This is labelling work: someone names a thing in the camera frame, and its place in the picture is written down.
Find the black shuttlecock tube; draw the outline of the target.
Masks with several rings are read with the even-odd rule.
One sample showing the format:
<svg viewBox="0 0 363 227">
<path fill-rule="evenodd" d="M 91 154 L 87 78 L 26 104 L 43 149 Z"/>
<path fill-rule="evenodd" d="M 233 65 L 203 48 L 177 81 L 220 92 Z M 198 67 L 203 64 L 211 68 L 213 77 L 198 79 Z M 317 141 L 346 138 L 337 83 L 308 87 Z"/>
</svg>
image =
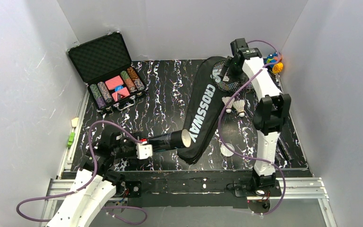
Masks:
<svg viewBox="0 0 363 227">
<path fill-rule="evenodd" d="M 152 145 L 154 152 L 189 148 L 191 142 L 190 133 L 186 129 L 147 138 L 147 143 Z"/>
</svg>

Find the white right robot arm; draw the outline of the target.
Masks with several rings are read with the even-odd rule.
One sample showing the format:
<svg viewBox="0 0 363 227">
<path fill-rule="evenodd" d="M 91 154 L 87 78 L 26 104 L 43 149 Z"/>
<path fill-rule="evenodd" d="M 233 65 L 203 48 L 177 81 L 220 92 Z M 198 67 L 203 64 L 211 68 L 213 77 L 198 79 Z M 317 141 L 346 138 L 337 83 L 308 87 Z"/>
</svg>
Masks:
<svg viewBox="0 0 363 227">
<path fill-rule="evenodd" d="M 275 85 L 257 48 L 250 48 L 244 38 L 235 39 L 230 46 L 233 56 L 225 68 L 228 77 L 239 82 L 232 97 L 251 84 L 258 98 L 252 119 L 258 147 L 249 189 L 266 192 L 276 185 L 277 141 L 289 115 L 291 97 Z"/>
</svg>

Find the white feather shuttlecock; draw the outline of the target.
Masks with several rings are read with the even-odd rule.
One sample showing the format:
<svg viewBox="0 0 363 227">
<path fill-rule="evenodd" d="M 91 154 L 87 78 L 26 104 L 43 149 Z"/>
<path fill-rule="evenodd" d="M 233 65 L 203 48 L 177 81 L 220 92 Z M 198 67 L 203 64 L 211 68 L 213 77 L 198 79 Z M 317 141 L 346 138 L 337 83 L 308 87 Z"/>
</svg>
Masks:
<svg viewBox="0 0 363 227">
<path fill-rule="evenodd" d="M 227 114 L 230 114 L 232 112 L 232 106 L 233 106 L 234 100 L 235 100 L 234 97 L 229 97 L 229 96 L 222 97 L 222 101 L 226 107 L 225 112 Z"/>
<path fill-rule="evenodd" d="M 245 116 L 245 101 L 244 100 L 236 100 L 236 101 L 234 101 L 232 106 L 237 111 L 239 117 L 243 118 Z"/>
</svg>

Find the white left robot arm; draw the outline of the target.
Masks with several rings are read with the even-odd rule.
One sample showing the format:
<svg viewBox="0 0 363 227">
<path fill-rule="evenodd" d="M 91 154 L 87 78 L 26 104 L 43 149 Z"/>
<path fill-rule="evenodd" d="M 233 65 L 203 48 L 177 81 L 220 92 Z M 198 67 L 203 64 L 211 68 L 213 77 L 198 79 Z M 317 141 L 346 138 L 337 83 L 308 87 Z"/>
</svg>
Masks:
<svg viewBox="0 0 363 227">
<path fill-rule="evenodd" d="M 140 157 L 141 143 L 117 131 L 105 142 L 93 143 L 59 209 L 48 221 L 49 227 L 88 227 L 109 199 L 129 195 L 132 185 L 125 176 L 112 170 L 116 159 Z"/>
</svg>

